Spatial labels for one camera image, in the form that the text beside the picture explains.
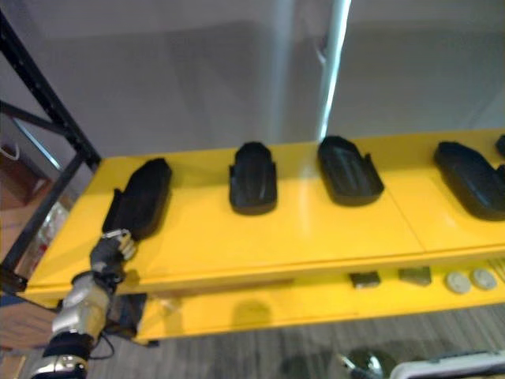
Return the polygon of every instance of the lower shelf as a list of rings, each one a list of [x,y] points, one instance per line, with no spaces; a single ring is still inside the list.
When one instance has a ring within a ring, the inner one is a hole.
[[[491,271],[498,286],[490,291],[472,286],[464,295],[446,288],[448,272],[469,275],[475,268]],[[237,291],[150,298],[137,341],[505,303],[505,281],[488,261],[432,267],[428,287],[399,280],[396,270],[380,271],[380,278],[378,287],[361,290],[353,288],[348,276],[333,275]]]

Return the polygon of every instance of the metal pole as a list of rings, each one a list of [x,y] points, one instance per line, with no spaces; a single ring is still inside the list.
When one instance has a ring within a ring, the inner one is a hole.
[[[69,134],[66,136],[67,141],[76,152],[84,155],[86,164],[94,171],[100,163],[98,152],[66,110],[1,11],[0,17],[2,22],[2,28],[0,29],[1,47],[7,61],[9,61],[50,119],[55,124],[65,128]]]
[[[61,134],[64,137],[69,136],[69,132],[67,132],[63,128],[63,126],[44,120],[39,116],[31,114],[27,111],[23,111],[22,109],[1,100],[0,100],[0,112],[2,112],[3,114],[7,114],[10,117],[26,121],[32,125],[38,126],[39,128],[49,130],[50,132]]]
[[[62,195],[63,191],[69,184],[70,180],[72,180],[83,161],[83,156],[81,154],[76,154],[68,166],[65,167],[62,174],[58,177],[58,179],[56,179],[56,182],[54,182],[54,185],[51,187],[49,193],[44,197],[40,206],[35,210],[23,231],[19,234],[17,240],[7,253],[2,262],[2,267],[4,269],[14,272],[23,257],[25,250],[28,248],[28,245],[36,236],[46,219],[47,214],[53,207],[54,203],[58,201],[58,198]]]

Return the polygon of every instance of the silver disc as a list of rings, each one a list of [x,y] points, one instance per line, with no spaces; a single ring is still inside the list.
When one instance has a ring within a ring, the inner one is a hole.
[[[492,290],[498,284],[495,277],[488,270],[484,270],[483,268],[473,270],[470,274],[470,278],[472,278],[475,287],[481,290]]]
[[[469,279],[460,272],[449,272],[445,278],[447,287],[456,294],[465,294],[472,287]]]

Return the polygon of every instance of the gray carpet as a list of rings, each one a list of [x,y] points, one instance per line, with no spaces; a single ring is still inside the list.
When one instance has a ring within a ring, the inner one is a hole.
[[[141,347],[111,337],[116,354],[89,379],[326,379],[347,377],[335,353],[370,348],[387,367],[437,355],[505,349],[505,305],[164,340]],[[95,355],[108,352],[102,342]],[[22,379],[40,351],[29,354]]]

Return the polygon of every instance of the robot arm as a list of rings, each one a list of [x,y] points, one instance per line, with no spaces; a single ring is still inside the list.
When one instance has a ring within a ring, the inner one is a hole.
[[[105,327],[117,285],[124,279],[122,263],[135,252],[127,230],[106,233],[91,254],[92,271],[72,281],[72,290],[53,320],[53,335],[32,379],[85,378],[88,359]]]

